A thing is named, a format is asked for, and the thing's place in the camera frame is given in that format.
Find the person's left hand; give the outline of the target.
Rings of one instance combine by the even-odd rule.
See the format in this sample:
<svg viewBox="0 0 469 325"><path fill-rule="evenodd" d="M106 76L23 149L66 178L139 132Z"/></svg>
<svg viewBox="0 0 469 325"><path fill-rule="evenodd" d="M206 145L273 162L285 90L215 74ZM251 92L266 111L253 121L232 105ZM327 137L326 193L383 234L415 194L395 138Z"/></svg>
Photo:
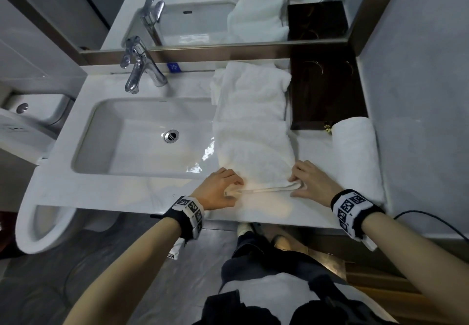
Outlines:
<svg viewBox="0 0 469 325"><path fill-rule="evenodd" d="M231 186L243 186L243 179L232 169L220 168L209 175L191 194L204 210L217 210L234 207L237 199L226 196L225 190Z"/></svg>

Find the person's right hand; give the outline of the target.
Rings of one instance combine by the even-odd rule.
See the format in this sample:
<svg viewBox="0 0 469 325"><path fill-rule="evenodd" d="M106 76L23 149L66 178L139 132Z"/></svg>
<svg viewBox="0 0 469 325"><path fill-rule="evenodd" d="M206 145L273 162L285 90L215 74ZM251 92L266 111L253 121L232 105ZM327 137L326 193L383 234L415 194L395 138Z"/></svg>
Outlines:
<svg viewBox="0 0 469 325"><path fill-rule="evenodd" d="M288 180L292 182L299 180L304 186L308 187L309 197L301 198L313 200L325 207L330 207L333 198L344 190L343 187L308 160L296 161Z"/></svg>

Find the white towel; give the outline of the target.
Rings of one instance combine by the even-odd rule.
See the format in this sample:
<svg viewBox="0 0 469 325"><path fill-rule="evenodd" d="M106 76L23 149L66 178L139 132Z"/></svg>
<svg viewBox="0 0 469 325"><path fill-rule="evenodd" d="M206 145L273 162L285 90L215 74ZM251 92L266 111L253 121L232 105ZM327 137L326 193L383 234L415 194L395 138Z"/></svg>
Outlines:
<svg viewBox="0 0 469 325"><path fill-rule="evenodd" d="M370 119L342 120L332 126L331 133L338 184L359 192L376 205L384 205L376 134Z"/></svg>
<svg viewBox="0 0 469 325"><path fill-rule="evenodd" d="M301 187L288 180L296 161L286 121L290 82L291 74L274 65L231 61L223 72L214 149L220 167L243 179L243 194Z"/></svg>

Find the person's left forearm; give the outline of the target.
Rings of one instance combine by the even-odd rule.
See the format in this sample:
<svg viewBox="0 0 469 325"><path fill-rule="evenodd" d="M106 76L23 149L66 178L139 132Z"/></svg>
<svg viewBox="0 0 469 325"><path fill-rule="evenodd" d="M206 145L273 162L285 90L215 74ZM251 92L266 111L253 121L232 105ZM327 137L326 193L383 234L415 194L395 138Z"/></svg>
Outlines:
<svg viewBox="0 0 469 325"><path fill-rule="evenodd" d="M126 325L180 235L175 219L157 222L93 281L63 325Z"/></svg>

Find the person's right forearm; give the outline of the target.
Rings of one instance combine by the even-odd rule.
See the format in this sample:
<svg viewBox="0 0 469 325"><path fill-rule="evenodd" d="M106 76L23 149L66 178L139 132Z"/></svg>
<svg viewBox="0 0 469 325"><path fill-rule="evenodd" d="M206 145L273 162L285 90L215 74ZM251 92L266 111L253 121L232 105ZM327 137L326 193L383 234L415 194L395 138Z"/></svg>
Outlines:
<svg viewBox="0 0 469 325"><path fill-rule="evenodd" d="M469 263L383 213L368 215L362 230L454 323L469 325Z"/></svg>

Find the person's right shoe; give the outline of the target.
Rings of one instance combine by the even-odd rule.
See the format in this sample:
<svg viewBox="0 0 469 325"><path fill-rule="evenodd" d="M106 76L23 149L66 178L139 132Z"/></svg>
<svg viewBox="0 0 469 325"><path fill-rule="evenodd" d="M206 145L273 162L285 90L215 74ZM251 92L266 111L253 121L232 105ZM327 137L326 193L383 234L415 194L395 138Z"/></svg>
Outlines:
<svg viewBox="0 0 469 325"><path fill-rule="evenodd" d="M290 241L287 237L281 234L277 234L273 237L271 240L270 244L278 250L281 251L292 251L292 246L290 244Z"/></svg>

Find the white rolled towel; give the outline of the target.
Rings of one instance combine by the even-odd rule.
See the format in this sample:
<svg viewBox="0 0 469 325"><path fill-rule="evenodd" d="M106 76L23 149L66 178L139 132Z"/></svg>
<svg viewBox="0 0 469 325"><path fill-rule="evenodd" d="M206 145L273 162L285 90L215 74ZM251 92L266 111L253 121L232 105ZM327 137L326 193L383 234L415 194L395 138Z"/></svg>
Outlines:
<svg viewBox="0 0 469 325"><path fill-rule="evenodd" d="M338 184L359 192L376 205L384 205L376 134L370 119L342 120L332 126L331 133Z"/></svg>

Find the person's dark trousers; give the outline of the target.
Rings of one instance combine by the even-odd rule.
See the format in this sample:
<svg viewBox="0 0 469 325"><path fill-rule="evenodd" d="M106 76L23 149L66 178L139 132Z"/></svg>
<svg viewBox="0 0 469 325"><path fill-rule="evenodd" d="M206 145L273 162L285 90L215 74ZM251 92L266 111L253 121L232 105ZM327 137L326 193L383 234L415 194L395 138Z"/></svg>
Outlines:
<svg viewBox="0 0 469 325"><path fill-rule="evenodd" d="M276 249L263 235L248 231L238 237L231 259L221 268L220 290L230 281L249 281L287 273L304 281L327 275L335 283L347 282L301 252Z"/></svg>

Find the white sink basin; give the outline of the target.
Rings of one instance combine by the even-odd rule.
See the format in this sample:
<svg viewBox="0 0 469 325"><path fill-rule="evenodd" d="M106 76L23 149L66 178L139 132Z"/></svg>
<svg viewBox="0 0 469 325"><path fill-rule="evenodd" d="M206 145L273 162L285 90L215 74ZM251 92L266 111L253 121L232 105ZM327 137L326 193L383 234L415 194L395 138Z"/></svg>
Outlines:
<svg viewBox="0 0 469 325"><path fill-rule="evenodd" d="M210 98L121 98L98 104L77 147L82 174L204 179L219 168L214 151L216 106ZM162 134L177 130L167 144Z"/></svg>

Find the dark wooden box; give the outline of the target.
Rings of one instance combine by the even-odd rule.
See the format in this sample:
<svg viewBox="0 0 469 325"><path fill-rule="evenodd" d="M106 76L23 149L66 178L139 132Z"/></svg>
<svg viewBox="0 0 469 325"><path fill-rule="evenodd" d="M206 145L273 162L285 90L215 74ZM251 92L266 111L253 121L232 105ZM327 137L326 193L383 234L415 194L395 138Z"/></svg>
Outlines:
<svg viewBox="0 0 469 325"><path fill-rule="evenodd" d="M291 58L291 130L321 130L352 117L368 118L354 54Z"/></svg>

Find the person's white black shirt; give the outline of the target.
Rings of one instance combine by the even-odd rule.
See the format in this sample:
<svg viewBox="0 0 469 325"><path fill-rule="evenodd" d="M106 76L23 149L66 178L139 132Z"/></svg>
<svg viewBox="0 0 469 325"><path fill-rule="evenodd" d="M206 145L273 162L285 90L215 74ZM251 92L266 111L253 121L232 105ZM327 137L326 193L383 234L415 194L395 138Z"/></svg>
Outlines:
<svg viewBox="0 0 469 325"><path fill-rule="evenodd" d="M395 325L365 293L335 274L311 281L279 273L227 282L193 325Z"/></svg>

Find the chrome faucet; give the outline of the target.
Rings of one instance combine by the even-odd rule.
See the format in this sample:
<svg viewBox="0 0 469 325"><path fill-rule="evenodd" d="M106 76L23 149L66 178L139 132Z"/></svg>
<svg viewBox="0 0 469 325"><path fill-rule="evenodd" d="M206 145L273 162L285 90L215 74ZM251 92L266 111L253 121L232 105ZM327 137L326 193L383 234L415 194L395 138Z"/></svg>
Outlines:
<svg viewBox="0 0 469 325"><path fill-rule="evenodd" d="M120 61L120 67L126 69L130 65L132 57L136 58L136 62L126 82L126 92L133 95L139 92L139 83L144 73L149 74L155 86L163 87L167 85L167 77L157 67L143 41L138 36L126 39L125 51Z"/></svg>

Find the white toilet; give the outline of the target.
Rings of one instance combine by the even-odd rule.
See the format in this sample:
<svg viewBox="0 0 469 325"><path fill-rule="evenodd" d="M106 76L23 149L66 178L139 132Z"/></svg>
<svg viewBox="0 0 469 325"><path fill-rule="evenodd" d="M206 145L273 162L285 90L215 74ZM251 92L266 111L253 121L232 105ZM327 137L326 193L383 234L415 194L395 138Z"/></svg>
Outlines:
<svg viewBox="0 0 469 325"><path fill-rule="evenodd" d="M16 107L29 109L17 114ZM37 254L64 243L81 230L97 233L113 226L119 212L59 207L33 202L39 173L47 161L74 101L61 94L10 95L0 98L0 149L32 164L32 176L19 206L15 241L20 251Z"/></svg>

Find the wall mirror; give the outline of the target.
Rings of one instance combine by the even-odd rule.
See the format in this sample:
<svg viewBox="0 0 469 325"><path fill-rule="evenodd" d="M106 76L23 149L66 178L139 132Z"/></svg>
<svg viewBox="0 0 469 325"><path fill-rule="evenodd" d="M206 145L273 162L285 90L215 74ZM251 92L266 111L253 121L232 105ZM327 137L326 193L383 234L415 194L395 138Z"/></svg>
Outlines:
<svg viewBox="0 0 469 325"><path fill-rule="evenodd" d="M145 47L157 62L270 59L351 46L358 53L390 0L124 0L85 65Z"/></svg>

